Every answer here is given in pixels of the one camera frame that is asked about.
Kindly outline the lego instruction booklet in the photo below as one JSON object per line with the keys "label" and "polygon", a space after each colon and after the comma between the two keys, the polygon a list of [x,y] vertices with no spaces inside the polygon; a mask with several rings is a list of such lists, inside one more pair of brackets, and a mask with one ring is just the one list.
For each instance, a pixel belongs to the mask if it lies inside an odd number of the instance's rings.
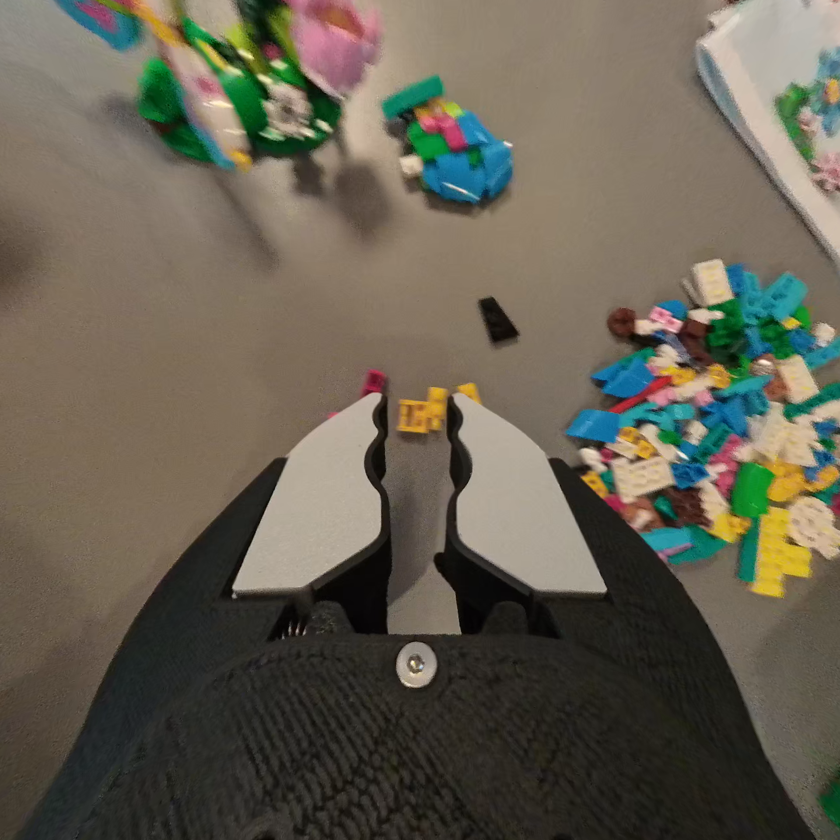
{"label": "lego instruction booklet", "polygon": [[839,3],[729,2],[695,47],[711,99],[839,264]]}

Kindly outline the pile of loose lego bricks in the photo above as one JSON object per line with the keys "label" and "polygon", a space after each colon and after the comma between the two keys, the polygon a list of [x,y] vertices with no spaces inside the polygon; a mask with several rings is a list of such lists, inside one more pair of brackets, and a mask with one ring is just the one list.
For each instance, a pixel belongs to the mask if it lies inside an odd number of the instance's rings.
{"label": "pile of loose lego bricks", "polygon": [[807,286],[742,264],[692,267],[687,299],[615,308],[632,352],[591,382],[603,406],[567,435],[584,483],[672,567],[738,549],[736,576],[781,599],[816,560],[838,559],[838,333],[812,319]]}

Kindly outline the small yellow lego assembly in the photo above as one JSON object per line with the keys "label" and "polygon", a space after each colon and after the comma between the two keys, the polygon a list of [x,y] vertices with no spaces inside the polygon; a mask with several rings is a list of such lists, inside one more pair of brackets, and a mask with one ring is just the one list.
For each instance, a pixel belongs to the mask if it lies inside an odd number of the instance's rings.
{"label": "small yellow lego assembly", "polygon": [[447,414],[448,390],[430,386],[424,400],[402,398],[397,404],[396,432],[429,434],[443,430]]}

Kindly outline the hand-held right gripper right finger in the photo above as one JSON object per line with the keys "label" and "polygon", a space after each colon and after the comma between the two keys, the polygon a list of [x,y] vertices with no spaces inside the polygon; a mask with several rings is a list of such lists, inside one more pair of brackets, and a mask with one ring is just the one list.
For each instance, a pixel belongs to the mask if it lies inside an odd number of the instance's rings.
{"label": "hand-held right gripper right finger", "polygon": [[554,600],[603,601],[602,573],[541,447],[462,392],[448,399],[447,436],[453,492],[435,565],[460,632],[479,633],[503,603],[541,629]]}

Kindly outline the blue lego flower build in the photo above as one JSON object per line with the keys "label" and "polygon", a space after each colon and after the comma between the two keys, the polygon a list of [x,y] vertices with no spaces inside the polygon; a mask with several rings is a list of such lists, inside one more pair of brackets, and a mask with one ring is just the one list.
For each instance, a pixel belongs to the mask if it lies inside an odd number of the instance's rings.
{"label": "blue lego flower build", "polygon": [[439,76],[416,81],[385,98],[383,120],[402,142],[403,180],[450,202],[495,200],[513,175],[513,145],[451,99]]}

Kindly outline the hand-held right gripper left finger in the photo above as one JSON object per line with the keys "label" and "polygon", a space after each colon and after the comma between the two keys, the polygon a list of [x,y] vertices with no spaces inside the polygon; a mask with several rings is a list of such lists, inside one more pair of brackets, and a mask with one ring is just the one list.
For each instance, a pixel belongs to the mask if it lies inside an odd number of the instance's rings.
{"label": "hand-held right gripper left finger", "polygon": [[299,615],[336,602],[358,633],[387,632],[386,438],[387,399],[373,392],[290,451],[233,579],[235,599],[283,597]]}

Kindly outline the black lego wedge plate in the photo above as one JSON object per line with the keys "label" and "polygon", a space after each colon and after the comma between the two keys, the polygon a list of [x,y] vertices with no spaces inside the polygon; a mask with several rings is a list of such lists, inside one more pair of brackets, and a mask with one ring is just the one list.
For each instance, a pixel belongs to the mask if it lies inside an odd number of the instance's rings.
{"label": "black lego wedge plate", "polygon": [[478,300],[479,314],[485,325],[489,341],[493,345],[518,341],[520,332],[494,297]]}

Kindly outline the green butterfly lego build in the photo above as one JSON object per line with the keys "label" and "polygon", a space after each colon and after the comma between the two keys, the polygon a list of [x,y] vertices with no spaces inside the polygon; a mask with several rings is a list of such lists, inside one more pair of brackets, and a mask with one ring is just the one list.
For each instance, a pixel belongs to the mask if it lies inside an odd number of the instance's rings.
{"label": "green butterfly lego build", "polygon": [[315,151],[380,57],[370,2],[233,2],[237,22],[214,36],[181,1],[58,1],[117,51],[148,41],[141,118],[174,152],[246,172],[255,160]]}

